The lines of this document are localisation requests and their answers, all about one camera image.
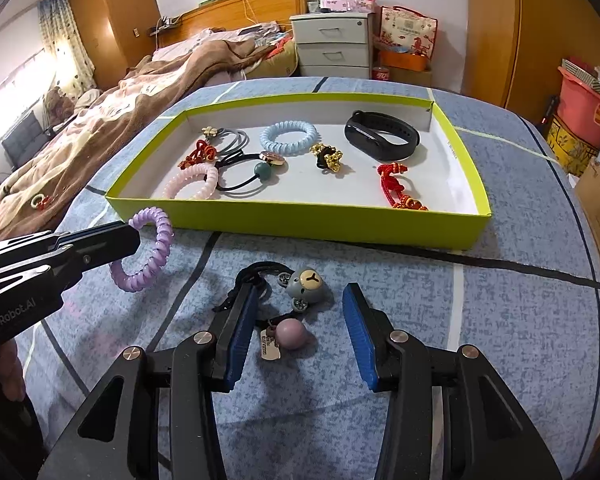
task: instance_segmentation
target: red braided bracelet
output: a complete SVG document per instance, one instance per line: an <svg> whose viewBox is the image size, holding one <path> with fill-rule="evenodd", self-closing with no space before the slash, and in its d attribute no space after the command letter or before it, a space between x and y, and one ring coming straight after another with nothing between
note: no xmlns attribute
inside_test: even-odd
<svg viewBox="0 0 600 480"><path fill-rule="evenodd" d="M382 186L384 196L394 209L418 209L420 211L428 211L428 209L424 207L419 200L404 194L404 186L398 182L397 178L392 176L392 173L404 173L405 171L407 171L407 167L402 164L398 164L397 162L392 162L391 164L381 164L378 166L380 186ZM397 202L391 195L392 191L398 197Z"/></svg>
<svg viewBox="0 0 600 480"><path fill-rule="evenodd" d="M210 162L216 158L216 154L218 150L216 150L213 146L209 146L204 140L200 139L196 142L196 149L191 152L190 155L187 155L181 163L178 164L178 167L181 170L186 170L189 166L193 166L194 164L199 164L200 162Z"/></svg>

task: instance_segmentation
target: brown blanket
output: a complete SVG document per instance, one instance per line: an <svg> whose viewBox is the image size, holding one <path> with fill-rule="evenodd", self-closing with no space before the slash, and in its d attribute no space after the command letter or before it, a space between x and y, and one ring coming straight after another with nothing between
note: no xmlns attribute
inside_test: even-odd
<svg viewBox="0 0 600 480"><path fill-rule="evenodd" d="M96 171L160 113L217 72L241 70L271 50L253 40L209 41L173 61L142 60L0 186L0 240L57 227ZM39 193L51 197L43 210L30 204Z"/></svg>

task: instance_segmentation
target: green box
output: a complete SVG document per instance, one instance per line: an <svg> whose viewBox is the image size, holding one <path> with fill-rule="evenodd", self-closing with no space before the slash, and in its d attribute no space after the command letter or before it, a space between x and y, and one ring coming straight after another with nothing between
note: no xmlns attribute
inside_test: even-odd
<svg viewBox="0 0 600 480"><path fill-rule="evenodd" d="M437 203L439 210L389 206L373 170L378 162L359 152L344 137L343 125L358 108L390 113L420 130L422 143L406 161L410 171L405 174L405 182L414 190L427 189L426 195L414 197L427 206ZM469 153L443 111L430 100L360 93L286 94L205 105L162 120L168 122L106 194L122 218L157 206L168 213L178 228L465 250L477 240L491 217L484 186ZM160 185L155 182L166 182L170 173L179 171L177 162L191 151L202 127L211 124L244 129L251 139L245 152L257 153L261 148L256 134L281 120L313 122L323 142L342 150L342 162L350 161L352 166L342 175L324 174L315 168L315 158L309 159L313 155L305 154L288 158L288 168L277 177L278 184L259 191L268 198L160 197ZM253 174L248 164L235 171ZM231 182L242 180L234 175ZM285 195L304 196L312 192L319 195L313 203L295 202ZM359 203L330 203L338 200Z"/></svg>

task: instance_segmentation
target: human hand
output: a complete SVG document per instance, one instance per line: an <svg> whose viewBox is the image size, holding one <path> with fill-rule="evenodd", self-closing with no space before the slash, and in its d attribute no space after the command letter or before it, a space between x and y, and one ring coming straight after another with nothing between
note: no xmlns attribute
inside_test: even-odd
<svg viewBox="0 0 600 480"><path fill-rule="evenodd" d="M18 346L15 339L0 345L0 384L7 399L20 402L24 400L27 390L22 377L22 364L18 359Z"/></svg>

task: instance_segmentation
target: black stripe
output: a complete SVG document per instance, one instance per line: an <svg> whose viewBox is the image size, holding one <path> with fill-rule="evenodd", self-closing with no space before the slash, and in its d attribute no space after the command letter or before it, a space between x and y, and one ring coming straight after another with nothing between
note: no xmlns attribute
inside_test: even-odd
<svg viewBox="0 0 600 480"><path fill-rule="evenodd" d="M520 119L520 121L522 121L522 124L525 125L525 128L528 130L529 135L531 135L533 140L536 142L536 145L538 146L538 148L546 155L546 152L542 148L542 144L538 141L538 139L534 135L534 133L533 133L532 129L529 127L529 125L526 124L526 121L520 116L518 116L518 118ZM571 207L571 211L573 212L573 217L575 218L576 225L578 226L578 231L580 231L580 237L582 238L582 244L584 245L584 250L587 254L587 260L589 260L589 267L591 268L591 277L595 280L596 279L596 269L593 266L593 260L591 259L591 254L589 252L589 246L587 245L587 239L584 235L584 230L582 229L580 217L578 216L576 208L573 205L573 202L571 201L571 197L569 196L569 193L567 193L567 190L565 189L564 184L560 180L558 173L555 171L554 165L549 161L547 161L546 163L549 165L549 168L551 168L551 171L554 172L555 179L558 181L558 184L560 185L560 188L562 189L562 192L564 193L564 197L567 199L567 202L569 202L569 206ZM582 458L584 457L584 452L587 449L587 444L589 443L589 438L591 436L591 430L593 429L593 421L596 419L596 411L598 409L598 397L600 396L600 294L597 289L595 292L596 292L596 303L598 304L598 381L596 383L596 395L593 399L593 409L591 410L591 418L589 421L589 428L587 429L587 436L584 439L584 444L582 446L582 450L580 451L580 456L578 457L578 462L576 463L576 467L573 470L574 474L580 467L580 463L582 462Z"/></svg>
<svg viewBox="0 0 600 480"><path fill-rule="evenodd" d="M173 304L171 305L171 308L167 312L167 315L164 317L164 320L163 320L162 324L160 325L158 332L155 333L154 338L151 339L151 342L146 346L147 352L153 352L155 350L155 348L158 346L160 339L162 339L162 336L166 332L167 327L173 320L173 317L176 315L176 312L178 311L178 309L180 308L180 305L182 304L185 297L191 290L191 287L196 284L196 281L202 275L202 271L205 270L206 263L209 261L209 256L211 256L211 251L214 250L214 245L218 241L218 238L220 237L221 234L222 233L220 231L215 231L215 232L211 233L209 240L206 241L206 244L205 244L204 248L202 249L202 254L200 254L200 258L198 259L198 263L196 264L195 269L193 269L193 272L189 276L189 279L180 289L178 295L176 296L176 299L173 301Z"/></svg>
<svg viewBox="0 0 600 480"><path fill-rule="evenodd" d="M328 77L323 77L322 79L320 79L320 82L315 86L315 88L313 90L311 90L312 94L315 94L316 92L320 91L320 88L322 87L322 85L324 85L324 82L327 81Z"/></svg>
<svg viewBox="0 0 600 480"><path fill-rule="evenodd" d="M407 254L409 256L417 256L419 258L426 258L428 260L437 260L439 262L447 262L450 264L462 264L469 267L480 267L482 269L513 270L514 272L520 272L521 274L532 274L535 276L542 276L543 278L550 278L553 280L560 280L562 282L569 282L573 283L574 285L589 286L591 288L600 290L600 282L590 280L589 278L581 278L579 276L573 276L568 272L561 272L560 270L545 269L543 267L519 264L517 262L512 262L509 260L493 260L490 258L467 256L465 254L443 253L441 251L423 249L418 247L377 244L347 245L355 245L357 247L365 247L370 249L376 249L379 251L387 251L389 253Z"/></svg>
<svg viewBox="0 0 600 480"><path fill-rule="evenodd" d="M106 191L98 189L97 187L89 186L89 184L84 186L84 189L86 189L87 191L91 191L92 193L95 193L96 195L100 195L100 196L105 196L107 194Z"/></svg>
<svg viewBox="0 0 600 480"><path fill-rule="evenodd" d="M56 336L54 335L54 333L51 332L51 328L46 323L46 320L43 319L40 323L42 323L42 328L45 329L46 336L49 338L49 341L51 341L51 346L54 348L54 350L58 354L58 357L62 361L62 364L64 364L64 367L69 372L69 375L71 375L71 377L74 378L74 381L78 385L78 388L80 388L80 391L86 397L87 395L89 395L89 389L87 388L87 385L84 384L84 381L80 378L80 375L78 375L78 372L75 371L75 368L71 364L71 361L69 361L69 358L66 356L66 354L64 353L62 348L60 348L60 345L58 344L58 340L56 339Z"/></svg>
<svg viewBox="0 0 600 480"><path fill-rule="evenodd" d="M158 453L158 464L160 464L167 471L171 471L171 460L169 460L160 452Z"/></svg>

